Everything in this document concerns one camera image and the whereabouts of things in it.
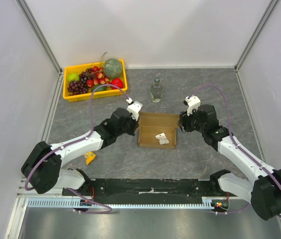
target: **white wall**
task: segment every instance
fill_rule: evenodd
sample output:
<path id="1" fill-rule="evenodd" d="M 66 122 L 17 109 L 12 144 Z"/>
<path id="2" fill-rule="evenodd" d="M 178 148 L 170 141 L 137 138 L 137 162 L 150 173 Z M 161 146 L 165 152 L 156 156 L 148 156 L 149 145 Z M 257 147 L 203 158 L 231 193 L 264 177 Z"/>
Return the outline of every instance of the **white wall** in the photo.
<path id="1" fill-rule="evenodd" d="M 27 0 L 62 67 L 233 66 L 269 0 Z"/>
<path id="2" fill-rule="evenodd" d="M 40 140 L 57 73 L 16 1 L 0 0 L 0 238 L 21 166 Z"/>
<path id="3" fill-rule="evenodd" d="M 281 168 L 281 1 L 240 70 L 268 163 Z"/>

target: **gray tabletop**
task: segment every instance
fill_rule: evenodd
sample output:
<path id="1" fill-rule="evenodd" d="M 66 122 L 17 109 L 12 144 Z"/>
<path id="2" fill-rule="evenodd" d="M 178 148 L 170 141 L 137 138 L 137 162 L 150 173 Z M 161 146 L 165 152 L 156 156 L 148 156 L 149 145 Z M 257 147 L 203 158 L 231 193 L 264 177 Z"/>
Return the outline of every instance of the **gray tabletop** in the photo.
<path id="1" fill-rule="evenodd" d="M 234 134 L 256 156 L 260 156 L 247 114 L 241 90 L 233 69 L 137 69 L 126 70 L 128 95 L 143 104 L 143 112 L 178 114 L 186 108 L 183 100 L 203 84 L 213 83 L 227 95 Z M 163 97 L 159 103 L 150 99 L 150 86 L 158 77 L 163 84 Z M 215 106 L 218 119 L 226 122 L 223 98 L 213 88 L 197 93 L 202 104 Z M 124 96 L 107 97 L 92 101 L 95 124 L 99 124 L 117 107 L 127 107 Z M 88 101 L 69 103 L 59 97 L 49 143 L 62 142 L 79 136 L 91 128 Z M 83 156 L 72 160 L 66 168 L 80 168 L 91 178 L 209 178 L 210 174 L 228 169 L 242 176 L 227 158 L 206 145 L 200 133 L 177 131 L 176 149 L 140 148 L 135 137 L 122 135 L 117 142 L 100 151 L 96 159 L 86 166 Z"/>

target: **yellow tray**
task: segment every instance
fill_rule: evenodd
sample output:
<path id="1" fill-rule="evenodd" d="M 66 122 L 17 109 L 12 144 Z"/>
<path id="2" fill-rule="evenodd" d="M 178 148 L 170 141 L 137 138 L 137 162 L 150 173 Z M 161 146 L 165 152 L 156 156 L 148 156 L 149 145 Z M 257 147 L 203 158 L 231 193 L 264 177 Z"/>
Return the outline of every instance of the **yellow tray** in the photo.
<path id="1" fill-rule="evenodd" d="M 124 84 L 124 88 L 122 88 L 122 90 L 123 90 L 123 92 L 126 93 L 126 91 L 128 89 L 128 85 L 127 85 L 127 78 L 126 78 L 126 71 L 125 71 L 125 63 L 122 59 L 119 59 L 119 61 L 122 64 L 122 73 L 118 78 L 120 78 L 122 80 L 122 82 Z M 80 74 L 82 71 L 85 71 L 87 68 L 90 68 L 91 66 L 92 67 L 93 66 L 103 67 L 100 62 L 65 67 L 64 82 L 63 82 L 63 98 L 65 100 L 67 100 L 69 102 L 77 102 L 77 101 L 88 100 L 91 97 L 91 93 L 81 94 L 81 95 L 76 95 L 76 96 L 69 96 L 70 93 L 67 91 L 67 87 L 69 86 L 69 82 L 67 81 L 68 74 L 71 74 L 71 73 Z M 120 90 L 112 90 L 111 88 L 107 88 L 106 91 L 95 92 L 93 95 L 93 99 L 108 97 L 108 96 L 119 96 L 119 95 L 122 95 L 122 92 Z"/>

